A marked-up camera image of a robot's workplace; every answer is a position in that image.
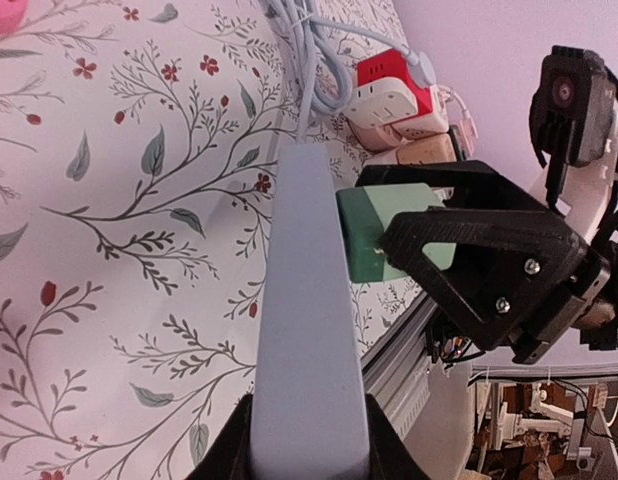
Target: floral tablecloth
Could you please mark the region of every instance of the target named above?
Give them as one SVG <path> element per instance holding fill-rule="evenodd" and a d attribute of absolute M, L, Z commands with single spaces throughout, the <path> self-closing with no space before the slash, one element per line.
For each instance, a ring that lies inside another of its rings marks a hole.
<path fill-rule="evenodd" d="M 390 0 L 322 10 L 402 37 Z M 0 36 L 0 480 L 182 479 L 253 390 L 289 55 L 255 0 L 32 0 Z M 310 138 L 352 185 L 344 119 Z M 352 286 L 361 352 L 415 292 Z"/>

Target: camera lens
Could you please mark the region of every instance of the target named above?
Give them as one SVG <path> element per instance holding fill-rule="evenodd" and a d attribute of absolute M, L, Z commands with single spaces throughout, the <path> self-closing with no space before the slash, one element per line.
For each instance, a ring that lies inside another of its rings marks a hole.
<path fill-rule="evenodd" d="M 575 88 L 569 77 L 558 77 L 553 82 L 552 88 L 553 101 L 561 108 L 571 105 L 575 96 Z"/>

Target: green block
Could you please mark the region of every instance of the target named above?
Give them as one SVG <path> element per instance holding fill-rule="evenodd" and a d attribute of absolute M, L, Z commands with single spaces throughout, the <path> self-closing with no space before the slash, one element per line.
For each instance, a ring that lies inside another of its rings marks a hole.
<path fill-rule="evenodd" d="M 444 206 L 424 183 L 374 185 L 348 188 L 336 193 L 342 223 L 349 277 L 354 283 L 371 283 L 406 277 L 390 266 L 380 247 L 380 238 L 393 217 L 401 212 L 422 212 Z M 455 245 L 430 243 L 423 252 L 441 270 L 453 262 Z"/>

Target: pink block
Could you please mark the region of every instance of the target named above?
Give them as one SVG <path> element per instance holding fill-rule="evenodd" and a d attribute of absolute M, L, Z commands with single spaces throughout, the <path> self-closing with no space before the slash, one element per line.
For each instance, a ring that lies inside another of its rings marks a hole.
<path fill-rule="evenodd" d="M 18 28 L 27 10 L 28 0 L 0 0 L 0 35 Z"/>

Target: red flower bud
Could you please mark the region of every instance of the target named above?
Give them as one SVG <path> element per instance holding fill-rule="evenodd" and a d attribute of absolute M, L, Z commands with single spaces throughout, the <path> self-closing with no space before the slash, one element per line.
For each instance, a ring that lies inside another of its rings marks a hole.
<path fill-rule="evenodd" d="M 29 115 L 27 115 L 27 121 L 31 125 L 40 125 L 42 123 L 42 118 L 40 118 L 39 115 L 36 115 L 34 113 L 30 113 Z"/>
<path fill-rule="evenodd" d="M 56 299 L 56 285 L 51 282 L 45 282 L 45 285 L 40 291 L 40 302 L 45 307 L 48 307 Z"/>

